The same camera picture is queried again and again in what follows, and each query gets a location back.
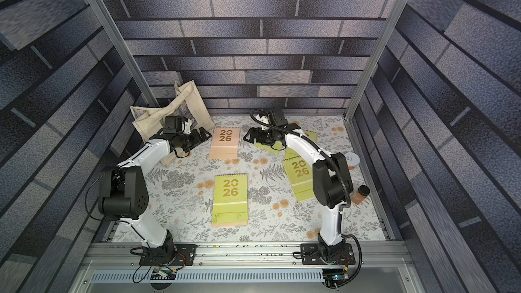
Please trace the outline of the pink 2026 desk calendar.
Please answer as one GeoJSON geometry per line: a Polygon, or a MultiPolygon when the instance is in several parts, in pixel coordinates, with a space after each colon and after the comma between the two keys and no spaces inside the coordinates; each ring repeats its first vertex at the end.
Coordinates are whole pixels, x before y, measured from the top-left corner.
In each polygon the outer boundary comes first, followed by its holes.
{"type": "Polygon", "coordinates": [[[212,227],[241,227],[246,226],[248,224],[248,221],[240,221],[240,222],[212,222],[212,227]]]}

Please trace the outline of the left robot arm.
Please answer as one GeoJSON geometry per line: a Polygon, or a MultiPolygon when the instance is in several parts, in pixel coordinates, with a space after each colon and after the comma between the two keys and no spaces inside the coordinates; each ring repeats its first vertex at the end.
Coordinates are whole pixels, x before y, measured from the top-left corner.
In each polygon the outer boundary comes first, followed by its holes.
{"type": "Polygon", "coordinates": [[[193,130],[186,117],[167,116],[160,128],[126,161],[100,177],[99,212],[127,225],[141,239],[142,265],[169,265],[176,258],[172,234],[148,210],[145,176],[164,157],[182,149],[191,153],[212,135],[203,127],[193,130]]]}

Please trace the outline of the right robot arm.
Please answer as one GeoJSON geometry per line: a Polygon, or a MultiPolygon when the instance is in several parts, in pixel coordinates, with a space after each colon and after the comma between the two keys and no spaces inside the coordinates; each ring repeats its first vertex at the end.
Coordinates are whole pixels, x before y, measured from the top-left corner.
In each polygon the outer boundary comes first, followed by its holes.
{"type": "Polygon", "coordinates": [[[267,146],[280,142],[312,167],[313,193],[323,206],[317,249],[325,263],[333,263],[341,255],[345,244],[341,214],[351,205],[350,194],[353,191],[346,157],[343,153],[331,153],[319,147],[299,125],[289,123],[281,109],[267,112],[253,110],[250,118],[259,127],[249,129],[244,141],[267,146]]]}

